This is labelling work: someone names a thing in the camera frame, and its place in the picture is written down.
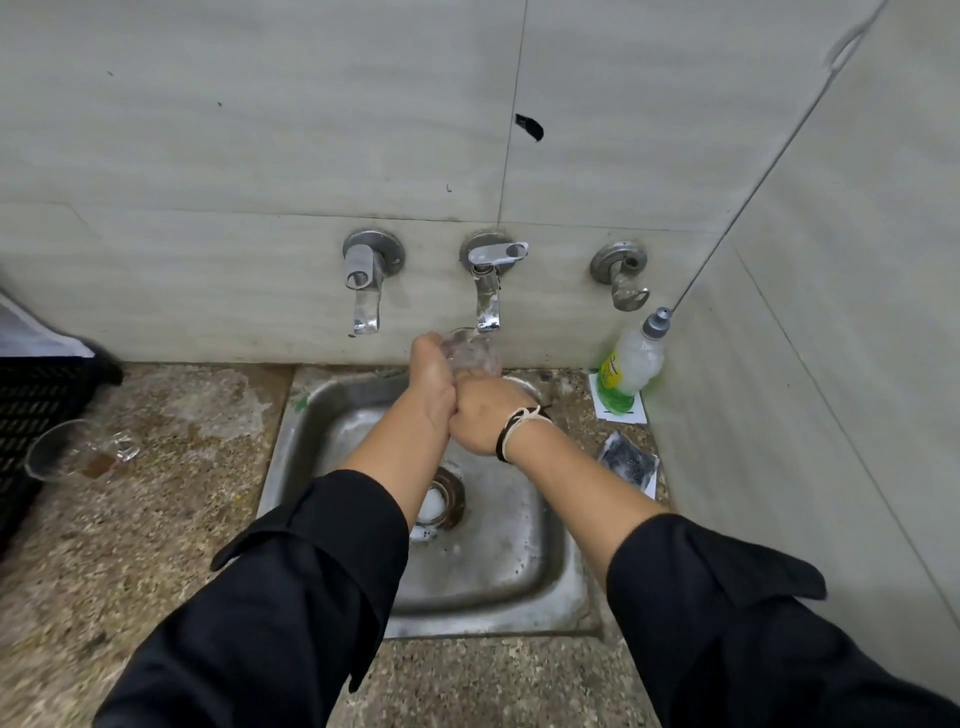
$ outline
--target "sink drain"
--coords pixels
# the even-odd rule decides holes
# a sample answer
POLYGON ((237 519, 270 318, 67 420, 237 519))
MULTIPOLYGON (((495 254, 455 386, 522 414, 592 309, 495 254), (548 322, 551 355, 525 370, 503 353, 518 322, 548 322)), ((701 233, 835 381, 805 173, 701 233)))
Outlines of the sink drain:
POLYGON ((464 516, 466 505, 464 484, 460 478, 446 468, 438 468, 417 513, 410 538, 413 541, 429 541, 439 531, 450 530, 464 516))

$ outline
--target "yellow label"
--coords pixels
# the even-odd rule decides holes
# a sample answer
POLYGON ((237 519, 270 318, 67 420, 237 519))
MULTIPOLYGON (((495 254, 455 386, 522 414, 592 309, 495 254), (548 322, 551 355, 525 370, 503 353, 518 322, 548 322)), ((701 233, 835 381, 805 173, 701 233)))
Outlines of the yellow label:
POLYGON ((616 368, 616 349, 600 365, 598 378, 600 384, 606 389, 613 389, 623 379, 623 375, 616 368))

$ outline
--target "wall-mounted tap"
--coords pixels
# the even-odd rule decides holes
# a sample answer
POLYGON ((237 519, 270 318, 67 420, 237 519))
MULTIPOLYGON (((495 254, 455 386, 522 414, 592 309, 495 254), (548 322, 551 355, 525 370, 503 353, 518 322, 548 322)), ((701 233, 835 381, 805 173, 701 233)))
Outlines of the wall-mounted tap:
POLYGON ((477 330, 500 328, 500 277, 527 256, 530 246, 502 232, 478 232, 460 247, 460 262, 477 287, 477 330))
POLYGON ((650 289, 640 285, 640 274, 646 267, 646 251, 632 240, 620 240, 597 252, 590 261, 590 275, 611 288, 614 308, 636 311, 650 298, 650 289))
POLYGON ((353 333, 380 330, 383 277, 399 273, 405 257, 400 241, 385 231, 360 230, 344 241, 344 281, 356 291, 353 333))

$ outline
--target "person's right hand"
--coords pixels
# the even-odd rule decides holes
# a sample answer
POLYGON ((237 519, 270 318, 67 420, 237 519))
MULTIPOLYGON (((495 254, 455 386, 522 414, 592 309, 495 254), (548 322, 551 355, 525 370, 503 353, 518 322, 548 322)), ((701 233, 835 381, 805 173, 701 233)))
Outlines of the person's right hand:
POLYGON ((519 385, 499 376, 474 372, 457 375, 457 413, 450 436, 477 455, 493 455, 500 431, 520 407, 537 403, 519 385))

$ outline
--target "sink rim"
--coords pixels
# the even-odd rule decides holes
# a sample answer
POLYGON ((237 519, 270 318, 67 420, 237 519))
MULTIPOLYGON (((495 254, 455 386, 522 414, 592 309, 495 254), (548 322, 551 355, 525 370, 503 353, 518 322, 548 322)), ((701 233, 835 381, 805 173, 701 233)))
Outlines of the sink rim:
MULTIPOLYGON (((283 501, 284 485, 297 454, 304 421, 315 398, 329 387, 358 385, 380 378, 405 379, 406 374, 405 369, 399 368, 348 373, 316 366, 298 367, 284 406, 256 516, 259 518, 283 501)), ((550 395, 542 386, 522 376, 510 378, 537 395, 544 404, 549 403, 550 395)), ((445 614, 391 615, 384 637, 597 633, 599 618, 593 609, 583 556, 565 527, 561 555, 563 567, 557 579, 528 598, 445 614)))

